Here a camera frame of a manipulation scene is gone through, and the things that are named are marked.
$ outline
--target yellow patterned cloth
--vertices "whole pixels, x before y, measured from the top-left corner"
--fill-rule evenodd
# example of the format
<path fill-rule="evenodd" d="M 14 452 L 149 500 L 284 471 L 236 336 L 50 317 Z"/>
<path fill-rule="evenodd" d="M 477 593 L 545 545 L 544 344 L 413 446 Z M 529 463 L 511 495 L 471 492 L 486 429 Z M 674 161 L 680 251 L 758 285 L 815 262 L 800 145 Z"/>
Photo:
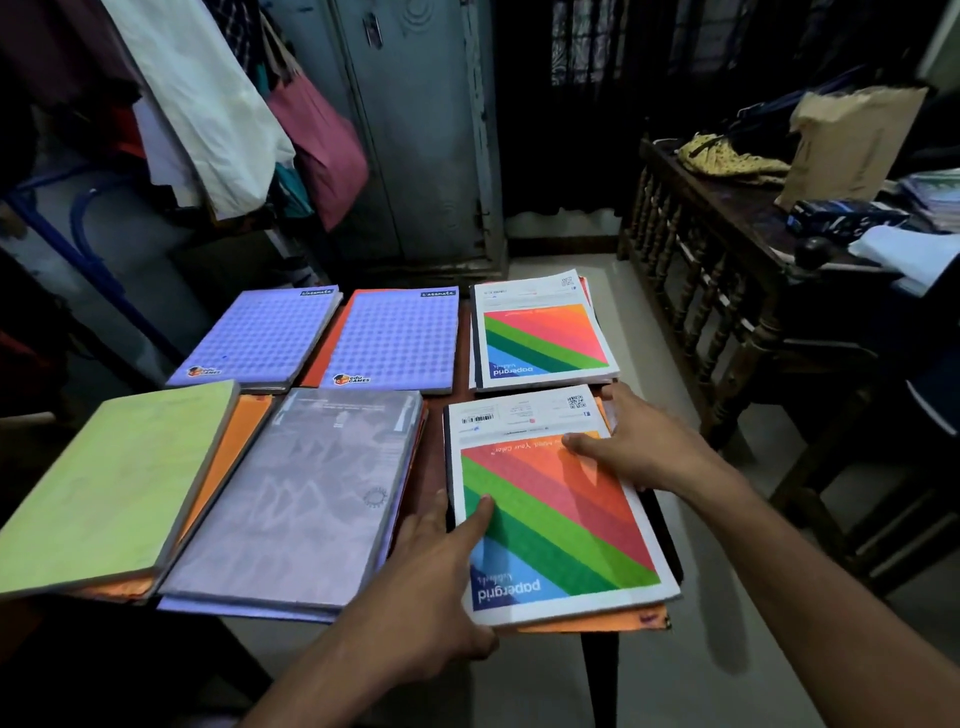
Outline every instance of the yellow patterned cloth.
<path fill-rule="evenodd" d="M 696 134 L 677 150 L 677 159 L 690 172 L 723 177 L 744 184 L 783 185 L 790 165 L 779 159 L 738 154 L 726 137 Z"/>

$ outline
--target brown paper bag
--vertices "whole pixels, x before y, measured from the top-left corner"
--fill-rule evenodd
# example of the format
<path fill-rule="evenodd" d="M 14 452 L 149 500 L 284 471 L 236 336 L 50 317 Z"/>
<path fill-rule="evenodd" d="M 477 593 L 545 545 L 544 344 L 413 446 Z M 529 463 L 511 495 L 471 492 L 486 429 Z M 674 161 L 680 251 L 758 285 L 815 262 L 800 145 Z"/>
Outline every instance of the brown paper bag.
<path fill-rule="evenodd" d="M 803 139 L 777 205 L 872 200 L 913 124 L 925 88 L 873 86 L 842 96 L 807 93 L 790 117 Z"/>

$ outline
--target table leg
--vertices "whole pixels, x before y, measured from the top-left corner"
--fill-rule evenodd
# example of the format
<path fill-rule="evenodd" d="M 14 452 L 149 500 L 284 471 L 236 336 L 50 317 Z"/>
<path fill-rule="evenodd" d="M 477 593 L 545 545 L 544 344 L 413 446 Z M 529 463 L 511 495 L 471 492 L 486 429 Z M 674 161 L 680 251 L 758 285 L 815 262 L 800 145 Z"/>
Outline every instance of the table leg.
<path fill-rule="evenodd" d="M 583 632 L 580 645 L 584 650 L 593 724 L 596 728 L 616 726 L 617 672 L 620 667 L 619 632 Z"/>

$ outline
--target purple dotted notebook cover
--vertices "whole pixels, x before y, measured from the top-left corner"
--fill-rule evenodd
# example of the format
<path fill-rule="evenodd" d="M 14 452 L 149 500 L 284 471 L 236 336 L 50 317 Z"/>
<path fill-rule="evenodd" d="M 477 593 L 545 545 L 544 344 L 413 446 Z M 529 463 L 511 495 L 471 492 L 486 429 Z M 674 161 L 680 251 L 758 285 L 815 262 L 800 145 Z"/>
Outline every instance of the purple dotted notebook cover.
<path fill-rule="evenodd" d="M 323 387 L 453 390 L 460 289 L 356 294 Z"/>
<path fill-rule="evenodd" d="M 288 389 L 342 298 L 335 285 L 244 291 L 167 386 L 236 379 L 245 390 Z"/>

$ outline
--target red stripe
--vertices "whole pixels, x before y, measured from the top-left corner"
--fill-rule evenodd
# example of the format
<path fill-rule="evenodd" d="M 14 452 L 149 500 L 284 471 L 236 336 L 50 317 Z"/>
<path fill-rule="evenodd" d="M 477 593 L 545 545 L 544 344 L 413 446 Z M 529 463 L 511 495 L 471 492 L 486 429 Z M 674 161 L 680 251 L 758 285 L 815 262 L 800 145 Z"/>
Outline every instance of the red stripe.
<path fill-rule="evenodd" d="M 650 553 L 636 523 L 625 523 L 591 500 L 548 477 L 509 452 L 491 452 L 471 448 L 464 453 L 470 460 L 502 477 L 524 493 L 553 508 L 562 516 L 578 523 L 591 534 L 646 567 L 656 571 Z"/>

